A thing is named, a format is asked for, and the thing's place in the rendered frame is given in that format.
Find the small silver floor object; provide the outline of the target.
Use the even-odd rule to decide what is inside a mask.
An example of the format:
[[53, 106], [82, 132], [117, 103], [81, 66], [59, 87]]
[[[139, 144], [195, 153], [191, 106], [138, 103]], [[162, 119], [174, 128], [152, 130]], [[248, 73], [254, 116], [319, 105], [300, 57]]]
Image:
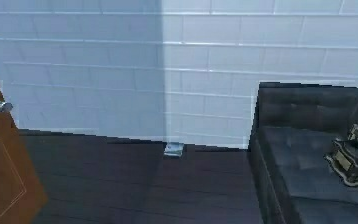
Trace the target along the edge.
[[164, 149], [165, 156], [181, 157], [184, 150], [184, 144], [178, 142], [168, 142]]

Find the black tufted sofa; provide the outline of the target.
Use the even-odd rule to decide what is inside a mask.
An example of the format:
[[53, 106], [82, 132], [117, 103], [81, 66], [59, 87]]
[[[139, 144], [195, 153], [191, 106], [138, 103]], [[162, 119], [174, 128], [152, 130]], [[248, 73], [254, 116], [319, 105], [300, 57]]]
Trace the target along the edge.
[[335, 172], [358, 125], [358, 88], [259, 84], [248, 157], [263, 224], [358, 224], [358, 181]]

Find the black ornate gold-trimmed box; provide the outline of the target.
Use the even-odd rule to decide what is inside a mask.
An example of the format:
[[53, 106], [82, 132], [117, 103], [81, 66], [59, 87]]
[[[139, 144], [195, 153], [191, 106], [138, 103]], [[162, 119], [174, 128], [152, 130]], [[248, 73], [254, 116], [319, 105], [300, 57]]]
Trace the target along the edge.
[[358, 123], [352, 125], [346, 139], [333, 140], [325, 159], [345, 185], [358, 187]]

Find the brown wooden room door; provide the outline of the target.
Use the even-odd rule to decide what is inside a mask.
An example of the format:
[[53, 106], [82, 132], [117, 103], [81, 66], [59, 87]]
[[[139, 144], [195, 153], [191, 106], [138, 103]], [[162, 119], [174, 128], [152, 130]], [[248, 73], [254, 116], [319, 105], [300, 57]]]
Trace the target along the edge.
[[[1, 90], [0, 100], [5, 101]], [[31, 224], [46, 202], [11, 113], [0, 113], [0, 224]]]

